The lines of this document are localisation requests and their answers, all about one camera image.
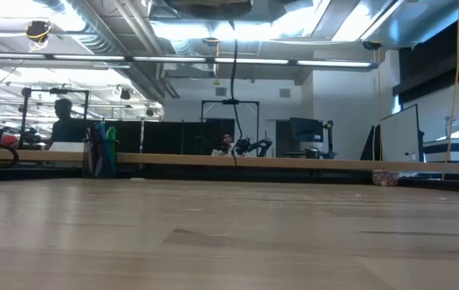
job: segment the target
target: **white wall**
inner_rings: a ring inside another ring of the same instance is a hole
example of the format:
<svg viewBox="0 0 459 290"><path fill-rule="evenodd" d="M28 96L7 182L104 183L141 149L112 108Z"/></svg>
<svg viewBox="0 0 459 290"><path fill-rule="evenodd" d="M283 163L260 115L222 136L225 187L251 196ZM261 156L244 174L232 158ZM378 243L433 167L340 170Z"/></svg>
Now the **white wall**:
<svg viewBox="0 0 459 290"><path fill-rule="evenodd" d="M333 120L338 160L359 160L371 126L378 123L378 97L372 72L314 71L314 118ZM325 133L324 151L328 150Z"/></svg>
<svg viewBox="0 0 459 290"><path fill-rule="evenodd" d="M166 122L199 122L201 117L201 100L224 100L230 98L230 81L221 80L220 86L228 88L227 97L216 97L213 80L197 79L173 80L172 85L180 95L180 99L168 98L165 100L164 112ZM279 97L279 89L291 89L291 97ZM235 98L240 101L260 102L259 135L260 139L267 137L275 140L275 126L266 120L288 120L290 117L299 117L301 108L301 88L294 85L294 81L258 80L235 81ZM205 118L232 118L235 113L232 106L216 104L208 110L210 104L205 104ZM241 123L244 137L256 140L256 106L249 104L238 105L238 118ZM237 124L234 137L238 138Z"/></svg>
<svg viewBox="0 0 459 290"><path fill-rule="evenodd" d="M446 135L445 118L451 116L453 106L454 86L451 85L445 89L440 89L424 97L403 103L403 106L409 107L414 104L418 105L420 130L424 132L424 142L435 141ZM455 107L455 119L459 119L459 86L457 103Z"/></svg>

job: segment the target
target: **computer monitor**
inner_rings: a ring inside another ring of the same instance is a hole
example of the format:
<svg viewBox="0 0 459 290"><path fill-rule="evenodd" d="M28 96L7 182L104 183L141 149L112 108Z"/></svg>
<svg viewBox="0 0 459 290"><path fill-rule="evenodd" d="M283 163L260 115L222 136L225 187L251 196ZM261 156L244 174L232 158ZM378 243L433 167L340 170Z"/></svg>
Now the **computer monitor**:
<svg viewBox="0 0 459 290"><path fill-rule="evenodd" d="M324 142L324 124L321 120L308 118L291 118L292 141Z"/></svg>

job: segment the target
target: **whiteboard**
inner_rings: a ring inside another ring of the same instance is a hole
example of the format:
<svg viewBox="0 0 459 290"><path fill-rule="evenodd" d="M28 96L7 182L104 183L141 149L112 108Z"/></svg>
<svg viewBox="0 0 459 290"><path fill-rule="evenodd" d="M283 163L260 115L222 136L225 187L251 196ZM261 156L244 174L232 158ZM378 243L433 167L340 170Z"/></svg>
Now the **whiteboard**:
<svg viewBox="0 0 459 290"><path fill-rule="evenodd" d="M419 117L417 105L392 114L380 122L383 161L419 162Z"/></svg>

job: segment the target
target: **person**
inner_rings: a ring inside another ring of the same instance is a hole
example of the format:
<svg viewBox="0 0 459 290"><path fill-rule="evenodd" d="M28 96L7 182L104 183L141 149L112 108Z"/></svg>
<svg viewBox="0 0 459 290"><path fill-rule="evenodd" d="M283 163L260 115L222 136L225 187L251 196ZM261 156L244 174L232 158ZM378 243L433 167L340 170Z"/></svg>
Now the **person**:
<svg viewBox="0 0 459 290"><path fill-rule="evenodd" d="M58 121L52 125L51 142L82 142L85 138L86 125L83 120L73 119L72 102L66 98L55 101L54 111Z"/></svg>
<svg viewBox="0 0 459 290"><path fill-rule="evenodd" d="M224 134L222 136L222 143L220 147L212 150L212 156L231 156L234 146L235 143L233 142L233 136L230 134Z"/></svg>

